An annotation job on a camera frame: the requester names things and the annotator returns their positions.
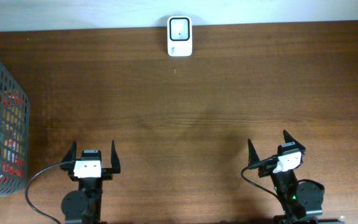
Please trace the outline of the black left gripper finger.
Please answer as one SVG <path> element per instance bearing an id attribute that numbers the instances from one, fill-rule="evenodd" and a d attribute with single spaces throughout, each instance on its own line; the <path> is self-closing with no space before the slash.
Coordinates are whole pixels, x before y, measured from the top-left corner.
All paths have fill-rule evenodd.
<path id="1" fill-rule="evenodd" d="M 62 159 L 61 170 L 73 170 L 76 160 L 76 141 L 73 141 L 70 149 Z"/>
<path id="2" fill-rule="evenodd" d="M 116 151 L 116 146 L 114 140 L 111 143 L 111 173 L 120 174 L 121 173 L 121 164 Z"/>

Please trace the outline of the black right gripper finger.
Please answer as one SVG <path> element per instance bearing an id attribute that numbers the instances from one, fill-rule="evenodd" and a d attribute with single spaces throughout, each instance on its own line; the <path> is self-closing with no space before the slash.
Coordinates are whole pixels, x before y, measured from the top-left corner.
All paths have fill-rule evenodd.
<path id="1" fill-rule="evenodd" d="M 255 147 L 254 147 L 251 139 L 248 139 L 247 143 L 248 143 L 248 151 L 249 151 L 248 166 L 250 167 L 255 164 L 258 164 L 260 162 L 260 159 L 257 155 L 257 152 L 255 150 Z"/>
<path id="2" fill-rule="evenodd" d="M 306 151 L 306 147 L 304 147 L 301 143 L 299 143 L 295 138 L 293 138 L 289 132 L 287 130 L 283 130 L 283 136 L 284 136 L 284 140 L 286 143 L 291 143 L 293 142 L 295 144 L 295 146 L 301 151 L 301 152 L 305 152 Z"/>

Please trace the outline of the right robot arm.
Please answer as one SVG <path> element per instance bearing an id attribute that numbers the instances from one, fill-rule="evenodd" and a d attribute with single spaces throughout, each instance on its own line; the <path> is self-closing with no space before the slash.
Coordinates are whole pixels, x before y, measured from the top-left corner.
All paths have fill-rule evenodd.
<path id="1" fill-rule="evenodd" d="M 283 137 L 285 142 L 278 146 L 277 153 L 264 160 L 259 159 L 249 139 L 248 165 L 242 169 L 241 177 L 279 201 L 283 215 L 274 216 L 274 223 L 318 223 L 317 216 L 323 213 L 324 185 L 310 179 L 296 178 L 294 170 L 303 164 L 306 147 L 286 130 L 283 131 Z M 253 169 L 258 170 L 260 178 L 271 178 L 274 192 L 245 177 L 244 172 Z"/>

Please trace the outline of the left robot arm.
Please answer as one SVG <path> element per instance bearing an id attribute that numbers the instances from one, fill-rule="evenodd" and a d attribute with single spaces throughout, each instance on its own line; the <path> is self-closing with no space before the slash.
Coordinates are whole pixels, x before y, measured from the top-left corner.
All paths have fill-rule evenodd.
<path id="1" fill-rule="evenodd" d="M 84 150 L 76 158 L 76 142 L 62 159 L 61 170 L 78 183 L 78 189 L 65 195 L 61 210 L 65 223 L 101 223 L 101 201 L 103 182 L 113 179 L 114 174 L 121 172 L 120 161 L 115 143 L 111 143 L 111 166 L 102 167 L 100 150 Z"/>

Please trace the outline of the grey plastic mesh basket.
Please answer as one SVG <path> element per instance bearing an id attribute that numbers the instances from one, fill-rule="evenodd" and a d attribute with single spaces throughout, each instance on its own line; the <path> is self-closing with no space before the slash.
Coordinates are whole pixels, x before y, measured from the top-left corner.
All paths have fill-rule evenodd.
<path id="1" fill-rule="evenodd" d="M 0 197 L 26 185 L 29 115 L 25 91 L 0 60 Z"/>

